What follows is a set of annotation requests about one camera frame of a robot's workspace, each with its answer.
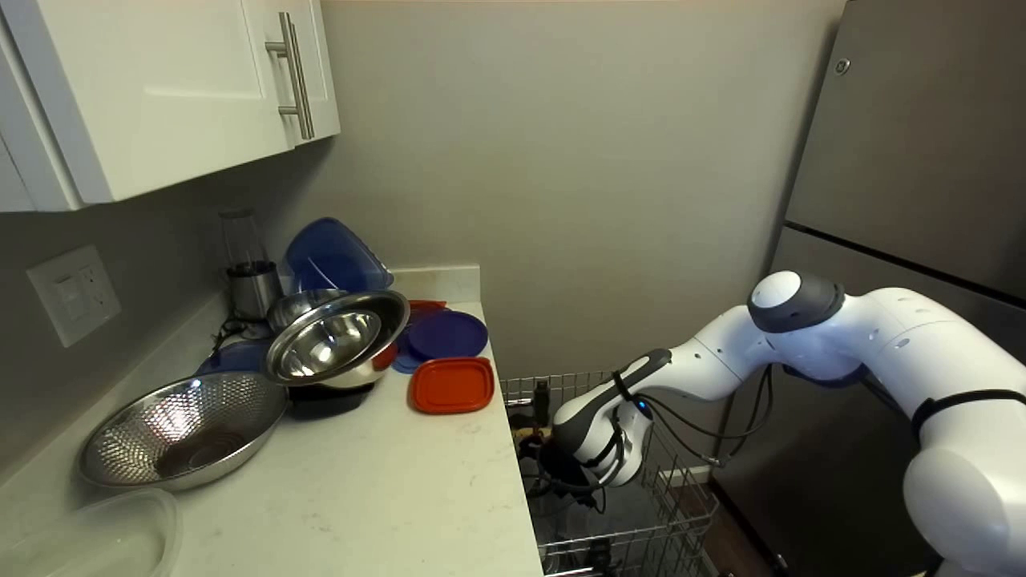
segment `refrigerator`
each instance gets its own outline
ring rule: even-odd
[[[771,268],[918,288],[1026,360],[1026,3],[846,3]],[[751,405],[741,387],[726,431]],[[907,577],[936,563],[901,501],[913,453],[874,376],[775,368],[767,423],[712,481],[775,574]]]

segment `wire rack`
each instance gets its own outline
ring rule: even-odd
[[[553,410],[605,380],[601,372],[505,378],[512,438],[535,417],[535,390],[549,384]],[[642,473],[626,487],[582,498],[544,484],[540,463],[519,459],[524,487],[549,577],[715,577],[702,540],[720,512],[712,489],[694,473],[660,431]]]

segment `cabinet handle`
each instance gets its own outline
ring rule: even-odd
[[[279,12],[284,23],[284,41],[268,41],[268,51],[272,58],[288,60],[288,83],[293,83],[293,105],[279,105],[279,116],[294,116],[300,120],[300,134],[306,141],[314,138],[314,116],[311,116],[311,96],[308,96],[308,80],[302,75],[302,56],[300,56],[300,37],[294,37],[294,23],[288,12]]]

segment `red plate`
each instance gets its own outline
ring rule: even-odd
[[[419,415],[472,415],[489,406],[492,393],[489,360],[431,360],[412,380],[412,406]]]

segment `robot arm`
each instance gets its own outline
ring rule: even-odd
[[[855,297],[811,275],[767,275],[746,308],[569,401],[549,444],[590,469],[598,484],[626,484],[642,469],[653,417],[646,390],[712,401],[762,364],[811,380],[868,368],[922,432],[904,504],[947,557],[944,574],[1026,574],[1026,453],[1008,443],[1026,438],[1026,368],[907,288]]]
[[[715,401],[733,393],[751,372],[778,363],[775,348],[737,306],[673,348],[653,348],[615,378],[563,405],[553,444],[575,455],[601,481],[626,484],[642,469],[651,406],[642,390],[666,387]]]

